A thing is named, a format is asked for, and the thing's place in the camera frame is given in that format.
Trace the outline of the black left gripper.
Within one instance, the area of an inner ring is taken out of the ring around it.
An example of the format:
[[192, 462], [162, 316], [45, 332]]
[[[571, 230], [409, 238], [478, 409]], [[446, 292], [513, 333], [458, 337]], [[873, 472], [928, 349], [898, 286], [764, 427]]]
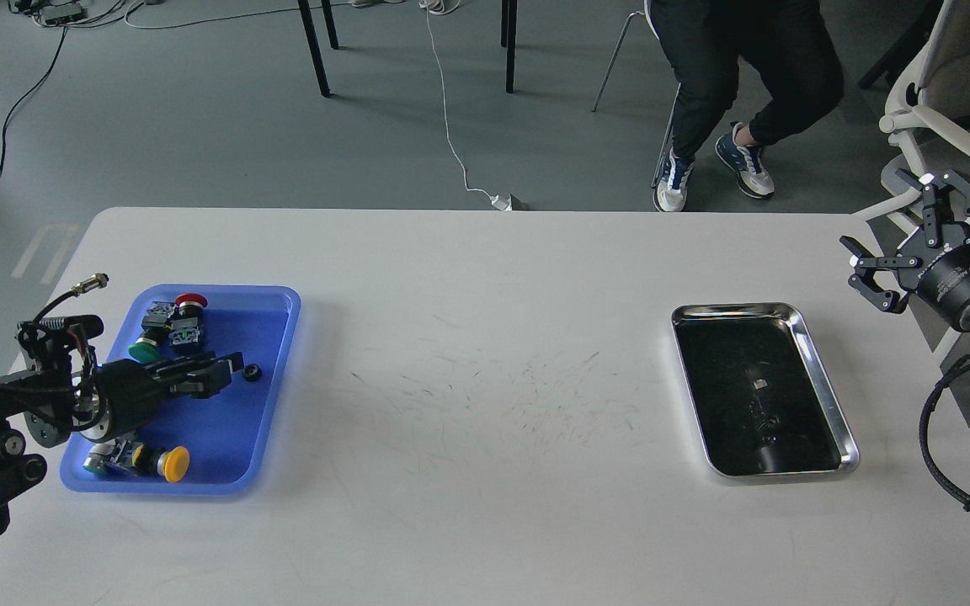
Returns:
[[230, 385], [232, 375], [243, 368], [242, 353], [216, 356], [211, 350], [151, 364], [107, 362], [97, 369], [95, 379], [104, 414], [81, 435], [96, 444], [125, 436], [149, 423], [163, 401], [181, 396], [211, 398]]

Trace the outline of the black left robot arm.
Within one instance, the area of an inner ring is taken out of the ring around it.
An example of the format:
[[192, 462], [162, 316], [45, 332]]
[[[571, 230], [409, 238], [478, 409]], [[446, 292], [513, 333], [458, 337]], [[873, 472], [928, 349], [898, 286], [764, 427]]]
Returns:
[[211, 398], [235, 373], [248, 382], [262, 374], [242, 353], [218, 356], [205, 349], [208, 302], [195, 292], [153, 304], [127, 357], [99, 362], [91, 338], [103, 334], [103, 319], [51, 311], [107, 283], [104, 274], [82, 280], [17, 326], [29, 367], [0, 377], [0, 534], [10, 525], [11, 500], [37, 486], [49, 469], [43, 456], [24, 451], [27, 438], [51, 448], [78, 433], [92, 445], [86, 470], [178, 482], [189, 468], [188, 450], [145, 444], [138, 431], [165, 401]]

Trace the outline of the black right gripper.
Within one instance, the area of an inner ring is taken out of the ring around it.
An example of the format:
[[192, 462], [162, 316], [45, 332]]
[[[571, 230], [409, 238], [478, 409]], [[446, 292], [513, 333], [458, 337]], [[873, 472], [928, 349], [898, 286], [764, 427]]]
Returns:
[[[875, 257], [858, 239], [840, 237], [851, 253], [848, 284], [882, 313], [902, 314], [914, 293], [954, 330], [970, 332], [970, 181], [955, 170], [896, 176], [921, 193], [920, 227], [896, 257]], [[878, 286], [879, 271], [898, 274], [906, 295]]]

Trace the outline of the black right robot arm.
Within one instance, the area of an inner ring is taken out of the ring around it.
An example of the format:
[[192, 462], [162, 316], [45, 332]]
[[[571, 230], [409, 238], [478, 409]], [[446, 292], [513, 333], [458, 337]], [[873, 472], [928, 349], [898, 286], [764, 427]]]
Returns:
[[921, 227], [891, 257], [875, 257], [857, 239], [841, 237], [854, 257], [848, 284], [882, 313], [902, 313], [917, 295], [951, 329], [970, 332], [970, 223], [956, 220], [950, 203], [951, 192], [959, 192], [970, 218], [970, 183], [954, 170], [896, 174], [920, 191]]

